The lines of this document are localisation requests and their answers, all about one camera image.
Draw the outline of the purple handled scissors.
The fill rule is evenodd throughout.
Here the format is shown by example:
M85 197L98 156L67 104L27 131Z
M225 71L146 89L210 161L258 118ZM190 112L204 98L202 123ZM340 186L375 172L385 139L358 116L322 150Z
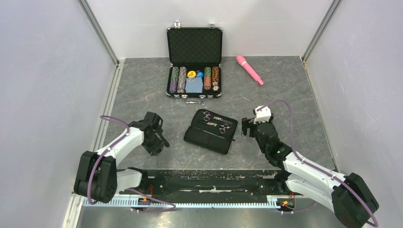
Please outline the purple handled scissors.
M231 125L228 125L227 123L224 123L224 124L217 124L217 123L213 123L213 122L203 122L203 123L206 125L218 128L219 132L221 134L225 134L227 129L230 129L232 127Z

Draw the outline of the black zippered tool pouch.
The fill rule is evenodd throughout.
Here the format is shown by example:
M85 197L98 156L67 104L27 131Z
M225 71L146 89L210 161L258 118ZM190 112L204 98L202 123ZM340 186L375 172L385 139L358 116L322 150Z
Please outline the black zippered tool pouch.
M216 124L228 124L232 127L227 129L225 134L221 134L219 129L213 126L204 124L202 111L209 111L211 115L218 116L224 119L224 122L218 120L210 120ZM221 155L226 155L229 152L230 145L234 140L234 135L238 121L218 113L206 109L199 109L193 116L191 125L185 132L183 140L187 143L202 147L204 149L216 152Z

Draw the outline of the silver scissors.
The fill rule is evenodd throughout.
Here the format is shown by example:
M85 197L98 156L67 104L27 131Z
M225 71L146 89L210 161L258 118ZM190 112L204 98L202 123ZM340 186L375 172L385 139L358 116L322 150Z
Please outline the silver scissors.
M209 111L202 111L202 113L204 114L203 121L208 122L210 120L218 120L218 121L221 121L222 123L224 122L223 118L218 117L218 116L213 116L213 115L211 115L211 113Z

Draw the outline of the black tail comb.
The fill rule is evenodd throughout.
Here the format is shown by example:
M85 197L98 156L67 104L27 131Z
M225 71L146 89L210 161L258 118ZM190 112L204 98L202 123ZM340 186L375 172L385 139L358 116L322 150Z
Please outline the black tail comb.
M170 144L168 143L168 141L164 138L164 136L162 135L162 133L160 134L160 138L163 141L164 147L170 147Z

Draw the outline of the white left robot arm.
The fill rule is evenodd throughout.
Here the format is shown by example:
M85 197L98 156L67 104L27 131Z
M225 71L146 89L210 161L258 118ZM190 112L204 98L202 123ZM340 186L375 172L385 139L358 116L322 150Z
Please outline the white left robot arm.
M149 189L147 172L138 168L118 171L118 164L139 146L151 156L170 146L163 137L163 119L156 113L147 112L144 119L130 123L107 115L101 119L121 124L125 129L106 146L95 152L85 151L80 157L73 192L86 197L91 205L108 203L115 194L127 189L145 193Z

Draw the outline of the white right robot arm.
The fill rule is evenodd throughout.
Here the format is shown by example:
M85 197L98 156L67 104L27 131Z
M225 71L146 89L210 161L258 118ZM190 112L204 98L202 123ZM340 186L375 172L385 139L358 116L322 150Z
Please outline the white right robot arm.
M278 137L273 118L241 121L242 135L254 138L268 162L281 171L274 181L277 192L302 194L325 206L347 228L361 228L373 218L379 203L361 176L345 175L320 166Z

